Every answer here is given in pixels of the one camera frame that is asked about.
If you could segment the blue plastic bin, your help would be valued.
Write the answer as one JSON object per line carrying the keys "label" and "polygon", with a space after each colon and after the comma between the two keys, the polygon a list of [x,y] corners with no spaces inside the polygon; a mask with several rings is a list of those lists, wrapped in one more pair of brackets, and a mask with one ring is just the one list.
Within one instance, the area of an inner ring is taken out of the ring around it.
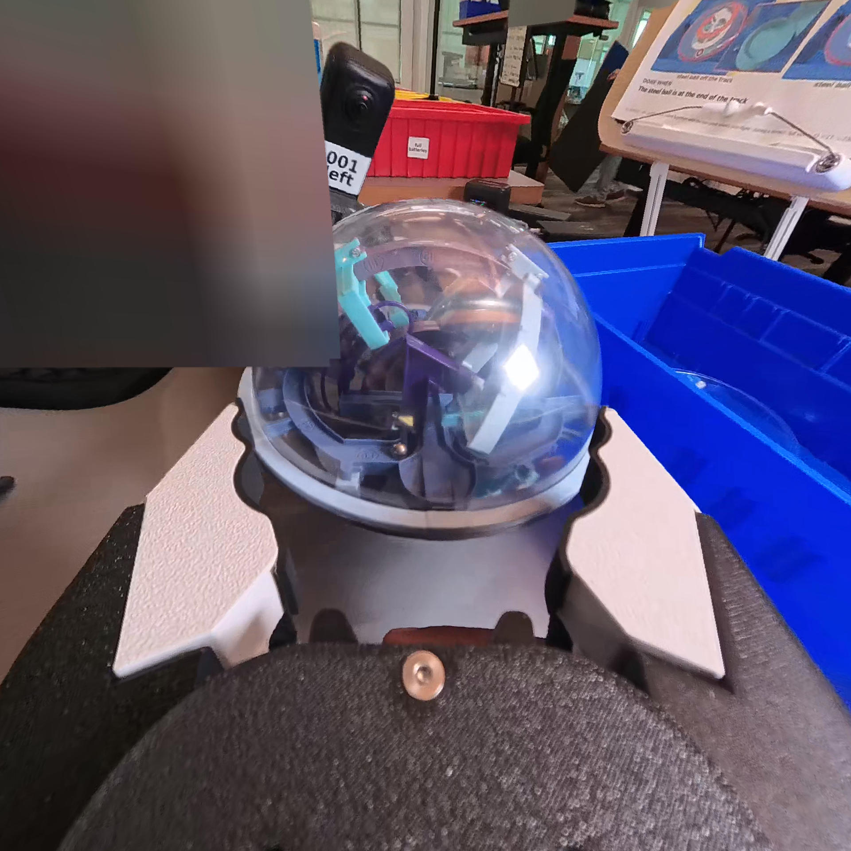
{"label": "blue plastic bin", "polygon": [[849,289],[701,234],[553,245],[602,401],[712,517],[850,704]]}

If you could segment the clear plastic maze ball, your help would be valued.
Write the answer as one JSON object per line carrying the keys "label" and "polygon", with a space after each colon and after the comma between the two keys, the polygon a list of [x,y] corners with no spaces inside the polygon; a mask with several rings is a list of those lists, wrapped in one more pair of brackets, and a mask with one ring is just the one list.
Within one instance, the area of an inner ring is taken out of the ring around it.
{"label": "clear plastic maze ball", "polygon": [[332,238],[339,356],[242,377],[262,467],[318,508],[413,538],[488,535],[576,498],[601,346],[549,245],[434,199],[360,209]]}

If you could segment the wooden instruction board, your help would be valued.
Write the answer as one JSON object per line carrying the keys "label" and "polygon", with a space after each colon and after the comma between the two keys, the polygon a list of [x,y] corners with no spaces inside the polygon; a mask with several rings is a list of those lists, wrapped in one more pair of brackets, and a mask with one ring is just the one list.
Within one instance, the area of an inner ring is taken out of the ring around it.
{"label": "wooden instruction board", "polygon": [[651,12],[604,101],[601,149],[849,218],[849,189],[797,188],[644,150],[620,121],[683,105],[762,102],[849,155],[849,2],[677,2]]}

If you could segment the clear plastic ball stand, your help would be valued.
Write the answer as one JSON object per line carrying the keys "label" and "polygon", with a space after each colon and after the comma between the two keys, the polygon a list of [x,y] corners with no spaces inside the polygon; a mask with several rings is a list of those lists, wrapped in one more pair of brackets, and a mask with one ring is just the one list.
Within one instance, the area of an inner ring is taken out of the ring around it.
{"label": "clear plastic ball stand", "polygon": [[718,379],[700,373],[677,369],[675,374],[686,381],[705,398],[737,415],[764,437],[774,441],[786,451],[800,455],[802,446],[792,428],[773,410],[744,391]]}

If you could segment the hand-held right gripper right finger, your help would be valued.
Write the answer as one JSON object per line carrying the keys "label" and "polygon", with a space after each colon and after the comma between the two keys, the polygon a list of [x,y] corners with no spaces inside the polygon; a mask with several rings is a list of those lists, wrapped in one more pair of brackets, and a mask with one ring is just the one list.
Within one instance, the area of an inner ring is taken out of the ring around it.
{"label": "hand-held right gripper right finger", "polygon": [[720,681],[726,674],[697,505],[621,416],[599,412],[583,507],[558,551],[558,618],[579,653],[613,668],[645,654]]}

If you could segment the black digital timer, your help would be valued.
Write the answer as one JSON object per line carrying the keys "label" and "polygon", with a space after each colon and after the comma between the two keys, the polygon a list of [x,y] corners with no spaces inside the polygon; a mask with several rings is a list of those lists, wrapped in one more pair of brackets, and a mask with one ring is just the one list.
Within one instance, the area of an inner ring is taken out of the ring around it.
{"label": "black digital timer", "polygon": [[511,186],[504,180],[471,179],[465,183],[463,201],[487,207],[501,215],[508,215],[511,207]]}

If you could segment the red plastic bin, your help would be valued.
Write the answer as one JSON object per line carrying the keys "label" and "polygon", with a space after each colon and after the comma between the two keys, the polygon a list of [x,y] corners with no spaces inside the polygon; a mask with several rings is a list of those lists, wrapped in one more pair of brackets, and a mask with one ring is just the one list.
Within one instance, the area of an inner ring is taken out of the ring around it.
{"label": "red plastic bin", "polygon": [[528,114],[398,90],[367,172],[408,179],[504,179]]}

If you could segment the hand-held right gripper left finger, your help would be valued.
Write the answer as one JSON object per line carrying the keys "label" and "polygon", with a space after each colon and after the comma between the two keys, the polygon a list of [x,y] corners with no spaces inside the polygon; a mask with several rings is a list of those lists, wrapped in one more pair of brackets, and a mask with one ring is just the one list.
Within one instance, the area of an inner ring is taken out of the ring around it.
{"label": "hand-held right gripper left finger", "polygon": [[226,406],[145,497],[119,679],[205,649],[225,669],[269,652],[283,615],[279,549],[269,518],[238,492],[238,412]]}

